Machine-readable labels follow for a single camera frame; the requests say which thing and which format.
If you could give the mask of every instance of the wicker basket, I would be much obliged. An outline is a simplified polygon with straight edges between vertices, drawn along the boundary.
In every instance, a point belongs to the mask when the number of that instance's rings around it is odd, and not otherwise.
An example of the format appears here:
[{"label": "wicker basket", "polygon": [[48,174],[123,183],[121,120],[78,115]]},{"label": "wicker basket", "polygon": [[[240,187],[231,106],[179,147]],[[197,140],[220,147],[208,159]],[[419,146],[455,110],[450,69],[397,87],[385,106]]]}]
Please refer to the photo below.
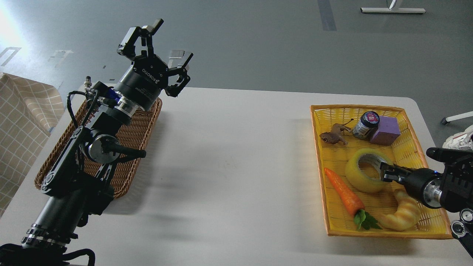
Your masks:
[{"label": "wicker basket", "polygon": [[[351,118],[355,120],[347,126],[353,127],[357,119],[366,111],[375,111],[381,116],[396,117],[401,135],[391,146],[380,146],[366,140],[359,140],[349,133],[344,133],[348,145],[341,143],[327,144],[319,134],[329,132],[335,123],[346,123]],[[389,183],[382,191],[368,194],[355,189],[345,177],[345,166],[353,154],[362,148],[372,148],[381,151],[395,164],[409,168],[428,168],[424,153],[417,136],[412,128],[407,114],[402,108],[385,106],[360,106],[360,105],[324,105],[311,106],[314,127],[315,150],[319,164],[320,187],[324,207],[325,228],[330,236],[357,236],[357,237],[383,237],[383,238],[419,238],[419,239],[451,239],[450,221],[444,209],[429,209],[418,203],[422,215],[420,221],[412,228],[405,231],[392,231],[390,229],[356,230],[353,218],[345,210],[340,197],[325,176],[325,167],[338,173],[345,183],[360,197],[366,206],[366,211],[374,217],[384,213],[394,213],[397,202],[393,191],[403,188],[395,182]],[[373,167],[363,169],[369,176],[378,175]]]},{"label": "wicker basket", "polygon": [[[116,137],[120,141],[120,144],[134,149],[145,149],[146,145],[148,144],[151,132],[154,129],[159,112],[161,111],[161,107],[162,101],[158,98],[153,103],[149,111],[137,110],[131,118],[131,124],[122,126],[118,131]],[[77,120],[82,121],[82,118],[86,115],[86,113],[87,107],[86,103],[84,102],[76,113]],[[49,172],[53,164],[56,162],[73,131],[74,125],[71,122],[58,140],[49,157],[41,166],[41,169],[35,178],[36,188],[39,189],[41,187],[44,176]],[[115,189],[114,198],[119,198],[128,192],[139,163],[140,159],[136,159],[117,165],[114,177],[111,182],[111,185]],[[86,173],[95,175],[99,167],[100,164],[92,162],[86,157],[84,169]]]}]

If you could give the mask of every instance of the roll of tape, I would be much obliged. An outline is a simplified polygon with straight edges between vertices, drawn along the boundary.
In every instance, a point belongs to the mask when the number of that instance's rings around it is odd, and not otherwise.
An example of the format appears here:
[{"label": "roll of tape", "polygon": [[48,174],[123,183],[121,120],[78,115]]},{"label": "roll of tape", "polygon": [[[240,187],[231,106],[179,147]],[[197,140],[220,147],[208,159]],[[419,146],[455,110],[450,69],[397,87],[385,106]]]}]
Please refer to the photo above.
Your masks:
[{"label": "roll of tape", "polygon": [[381,181],[378,177],[369,177],[359,167],[360,163],[367,163],[373,166],[378,174],[381,173],[379,169],[381,162],[393,164],[393,162],[382,152],[375,149],[360,149],[348,161],[345,167],[345,176],[348,181],[358,190],[366,193],[376,193],[381,191],[386,185],[386,182]]}]

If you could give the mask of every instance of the croissant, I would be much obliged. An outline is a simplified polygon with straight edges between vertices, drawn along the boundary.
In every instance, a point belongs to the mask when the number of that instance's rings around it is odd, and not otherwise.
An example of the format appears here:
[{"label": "croissant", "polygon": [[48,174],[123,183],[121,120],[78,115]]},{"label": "croissant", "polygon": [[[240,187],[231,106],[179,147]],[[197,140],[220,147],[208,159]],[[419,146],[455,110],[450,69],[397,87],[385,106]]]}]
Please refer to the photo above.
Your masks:
[{"label": "croissant", "polygon": [[419,222],[420,209],[417,202],[402,189],[394,190],[394,197],[397,200],[397,211],[394,214],[381,214],[379,223],[396,231],[404,231]]}]

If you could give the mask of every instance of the metal stand base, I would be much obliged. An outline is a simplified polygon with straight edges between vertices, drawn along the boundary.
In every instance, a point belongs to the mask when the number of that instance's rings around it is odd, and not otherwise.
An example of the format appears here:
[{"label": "metal stand base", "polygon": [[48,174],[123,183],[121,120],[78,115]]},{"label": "metal stand base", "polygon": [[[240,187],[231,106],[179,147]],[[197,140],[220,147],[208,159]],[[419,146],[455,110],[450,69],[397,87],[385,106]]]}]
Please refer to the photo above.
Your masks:
[{"label": "metal stand base", "polygon": [[389,8],[361,8],[362,13],[404,13],[424,14],[425,9],[389,9]]}]

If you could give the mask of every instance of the checkered fabric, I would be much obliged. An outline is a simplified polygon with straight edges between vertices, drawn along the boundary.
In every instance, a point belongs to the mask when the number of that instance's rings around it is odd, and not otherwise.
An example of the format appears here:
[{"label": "checkered fabric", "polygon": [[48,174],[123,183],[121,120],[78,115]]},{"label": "checkered fabric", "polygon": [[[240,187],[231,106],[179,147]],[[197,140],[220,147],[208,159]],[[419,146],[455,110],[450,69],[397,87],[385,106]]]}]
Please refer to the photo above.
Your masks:
[{"label": "checkered fabric", "polygon": [[63,113],[53,86],[0,73],[0,217]]}]

